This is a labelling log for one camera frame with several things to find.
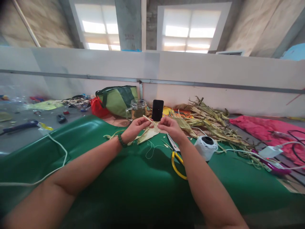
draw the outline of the glass mug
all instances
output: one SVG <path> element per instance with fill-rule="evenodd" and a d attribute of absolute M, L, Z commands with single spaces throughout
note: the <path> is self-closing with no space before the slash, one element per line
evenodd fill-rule
<path fill-rule="evenodd" d="M 129 121 L 133 121 L 137 118 L 141 118 L 143 115 L 146 115 L 146 102 L 143 99 L 134 99 L 131 100 L 130 108 L 126 109 L 126 118 Z"/>

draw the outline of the pink fabric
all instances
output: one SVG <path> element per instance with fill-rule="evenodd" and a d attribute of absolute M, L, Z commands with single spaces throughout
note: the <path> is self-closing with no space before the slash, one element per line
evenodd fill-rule
<path fill-rule="evenodd" d="M 292 142 L 296 141 L 295 139 L 291 139 L 290 141 L 283 139 L 283 138 L 277 138 L 273 137 L 272 134 L 268 131 L 278 131 L 282 133 L 286 133 L 288 130 L 299 130 L 302 132 L 305 132 L 304 128 L 297 127 L 292 124 L 285 123 L 283 121 L 278 120 L 271 120 L 271 119 L 262 119 L 262 118 L 255 118 L 250 116 L 240 116 L 236 119 L 230 119 L 230 123 L 233 125 L 238 126 L 242 130 L 245 130 L 249 134 L 251 134 L 253 137 L 260 139 L 261 141 L 270 141 L 265 142 L 269 146 L 275 146 L 280 145 L 285 142 Z M 305 134 L 293 132 L 294 136 L 305 139 Z M 290 160 L 292 160 L 296 165 L 302 166 L 304 163 L 300 161 L 293 153 L 292 151 L 292 145 L 288 144 L 285 145 L 282 150 L 284 151 L 284 155 L 288 157 Z M 295 146 L 295 152 L 298 154 L 298 156 L 305 161 L 305 149 L 300 144 L 297 144 Z"/>

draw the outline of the bracelet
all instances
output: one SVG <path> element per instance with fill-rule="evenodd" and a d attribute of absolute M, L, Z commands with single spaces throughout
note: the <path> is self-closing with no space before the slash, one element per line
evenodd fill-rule
<path fill-rule="evenodd" d="M 123 148 L 126 148 L 127 147 L 127 145 L 122 141 L 122 137 L 121 137 L 121 135 L 122 134 L 118 134 L 118 138 L 119 138 L 119 141 L 120 141 L 120 143 L 121 143 L 121 145 L 122 145 L 122 147 Z"/>

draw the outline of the plastic bag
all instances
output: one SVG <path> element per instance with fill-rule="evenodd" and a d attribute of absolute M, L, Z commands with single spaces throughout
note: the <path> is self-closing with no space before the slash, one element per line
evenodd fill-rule
<path fill-rule="evenodd" d="M 92 110 L 93 115 L 95 115 L 99 118 L 102 118 L 102 117 L 106 116 L 107 114 L 109 114 L 108 109 L 102 107 L 102 102 L 100 101 L 100 99 L 98 97 L 91 99 L 90 103 L 91 103 L 91 110 Z"/>

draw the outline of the mug handle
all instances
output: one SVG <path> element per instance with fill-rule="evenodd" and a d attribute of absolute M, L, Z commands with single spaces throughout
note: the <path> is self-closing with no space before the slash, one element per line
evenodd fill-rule
<path fill-rule="evenodd" d="M 128 112 L 131 110 L 131 108 L 127 108 L 126 111 L 126 119 L 129 121 L 132 121 L 132 119 L 128 118 Z"/>

